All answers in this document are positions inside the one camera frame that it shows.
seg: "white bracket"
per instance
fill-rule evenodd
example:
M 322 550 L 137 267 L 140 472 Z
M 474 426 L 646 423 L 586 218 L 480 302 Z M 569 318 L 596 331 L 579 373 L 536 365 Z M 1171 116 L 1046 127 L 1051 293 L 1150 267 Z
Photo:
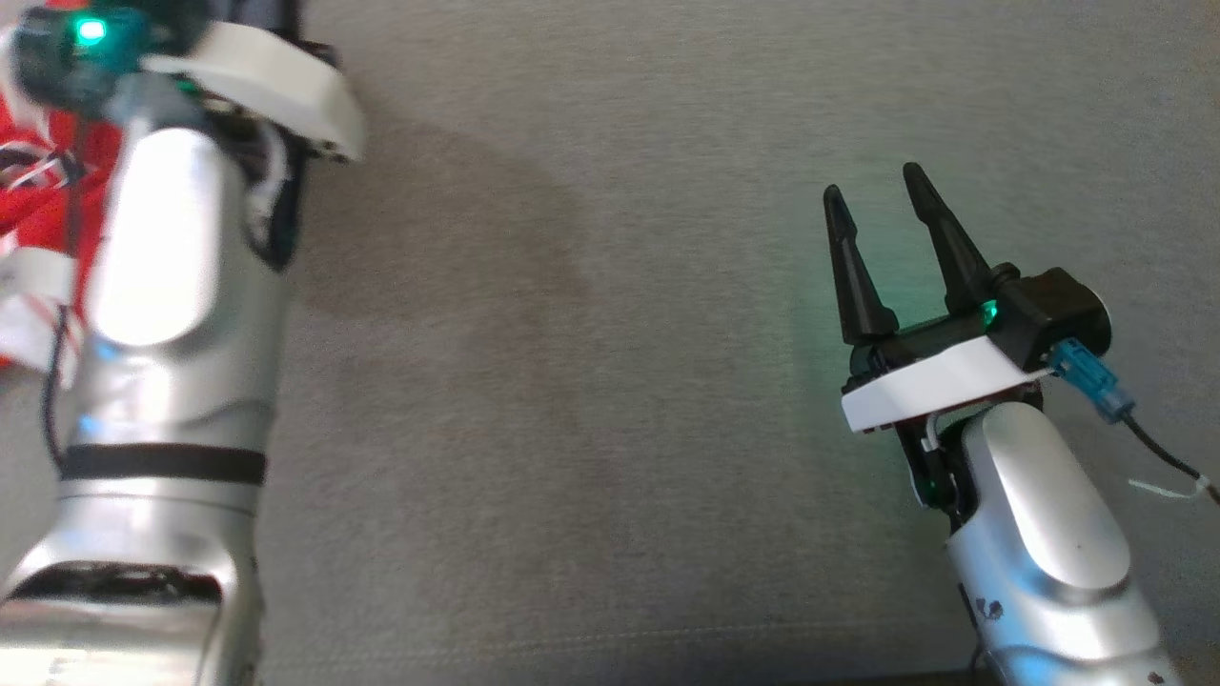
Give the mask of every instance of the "white bracket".
M 314 142 L 360 160 L 365 116 L 339 70 L 261 28 L 212 22 L 188 55 L 145 55 L 150 72 L 185 74 L 200 88 Z
M 852 431 L 869 431 L 965 405 L 1048 374 L 1048 369 L 1026 374 L 991 338 L 980 336 L 852 391 L 843 395 L 843 414 Z

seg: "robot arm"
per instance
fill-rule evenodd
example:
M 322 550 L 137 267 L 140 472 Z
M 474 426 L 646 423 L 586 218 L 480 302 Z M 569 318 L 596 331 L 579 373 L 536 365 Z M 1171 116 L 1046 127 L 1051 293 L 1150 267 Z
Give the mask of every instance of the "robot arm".
M 899 328 L 855 247 L 838 188 L 826 205 L 853 431 L 893 428 L 915 493 L 950 522 L 947 547 L 981 647 L 1010 686 L 1182 684 L 1131 576 L 1131 551 L 1054 425 L 1041 380 L 1057 344 L 1110 345 L 1097 295 L 1055 269 L 989 269 L 919 165 L 903 175 L 927 225 L 948 315 Z M 1130 410 L 1130 403 L 1125 405 Z M 974 416 L 937 428 L 937 417 Z
M 43 28 L 63 20 L 32 12 Z M 172 56 L 174 77 L 112 74 L 104 106 L 30 89 L 110 114 L 124 150 L 85 301 L 59 514 L 0 587 L 0 685 L 255 684 L 264 602 L 254 522 L 288 288 L 283 261 L 266 249 L 277 239 L 266 232 L 284 227 L 256 226 L 257 182 L 235 150 L 307 144 L 351 159 L 364 128 L 332 66 L 242 28 L 212 23 L 195 52 Z M 210 77 L 206 37 L 221 34 L 273 62 L 307 63 L 309 78 L 285 89 Z M 32 55 L 27 45 L 18 63 Z M 206 98 L 182 74 L 205 81 Z M 237 123 L 257 133 L 234 140 L 224 133 L 234 122 L 217 121 L 205 99 L 253 101 L 262 111 L 245 109 L 261 117 Z M 268 118 L 285 111 L 290 121 Z M 305 139 L 321 134 L 333 139 Z M 264 176 L 299 181 L 289 155 L 264 156 L 265 167 L 281 167 Z

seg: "wire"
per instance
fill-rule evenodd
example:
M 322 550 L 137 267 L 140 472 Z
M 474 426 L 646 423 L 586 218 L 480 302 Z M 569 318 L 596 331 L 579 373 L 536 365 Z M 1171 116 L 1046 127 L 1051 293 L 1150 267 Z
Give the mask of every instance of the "wire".
M 983 657 L 983 640 L 980 638 L 975 643 L 975 652 L 970 655 L 970 664 L 966 666 L 966 671 L 970 674 L 970 686 L 978 684 L 978 660 Z
M 1186 476 L 1190 476 L 1191 478 L 1194 480 L 1196 483 L 1205 483 L 1203 489 L 1207 491 L 1208 496 L 1218 505 L 1220 505 L 1220 489 L 1216 488 L 1215 483 L 1207 481 L 1207 477 L 1199 474 L 1199 470 L 1175 458 L 1169 450 L 1161 447 L 1161 444 L 1158 443 L 1152 436 L 1148 436 L 1148 432 L 1144 431 L 1142 426 L 1139 426 L 1139 422 L 1136 421 L 1136 417 L 1131 416 L 1130 411 L 1122 413 L 1121 415 L 1119 415 L 1119 419 L 1122 420 L 1122 424 L 1127 425 L 1127 428 L 1131 430 L 1131 433 L 1135 433 L 1136 438 L 1138 438 L 1141 443 L 1143 443 L 1149 450 L 1152 450 L 1154 455 L 1160 458 L 1163 463 L 1185 474 Z
M 77 249 L 79 248 L 81 242 L 81 179 L 84 177 L 82 144 L 84 142 L 88 126 L 89 125 L 88 121 L 85 121 L 85 117 L 83 115 L 77 115 L 76 123 L 72 127 L 72 142 L 68 144 L 68 154 L 65 160 L 66 164 L 63 165 L 67 176 L 67 208 L 65 209 L 63 220 L 63 253 L 71 260 L 77 259 Z M 72 284 L 71 293 L 76 293 L 76 283 Z M 46 382 L 43 386 L 43 439 L 46 442 L 46 452 L 51 457 L 51 463 L 55 464 L 55 469 L 60 474 L 63 474 L 63 453 L 60 450 L 59 432 L 55 422 L 55 398 L 60 386 L 60 358 L 63 354 L 63 341 L 67 338 L 68 333 L 68 321 L 72 314 L 72 299 L 73 297 L 70 295 L 68 303 L 60 305 L 59 323 L 55 326 L 55 342 L 51 345 L 51 361 L 49 369 L 46 370 Z

